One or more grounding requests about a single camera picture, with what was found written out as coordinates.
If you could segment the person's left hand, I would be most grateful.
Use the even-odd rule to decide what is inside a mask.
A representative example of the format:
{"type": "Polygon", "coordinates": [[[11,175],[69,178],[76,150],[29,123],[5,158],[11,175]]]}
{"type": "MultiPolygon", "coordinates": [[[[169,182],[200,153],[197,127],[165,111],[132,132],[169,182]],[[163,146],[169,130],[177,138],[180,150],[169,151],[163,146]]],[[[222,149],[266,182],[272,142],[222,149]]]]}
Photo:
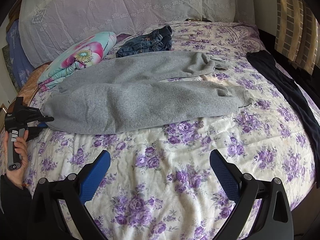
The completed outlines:
{"type": "Polygon", "coordinates": [[[27,154],[27,142],[29,131],[24,132],[23,137],[17,137],[14,142],[16,153],[20,155],[21,167],[17,170],[10,171],[6,170],[7,178],[18,188],[23,188],[23,178],[26,169],[28,168],[28,154],[27,154]]]}

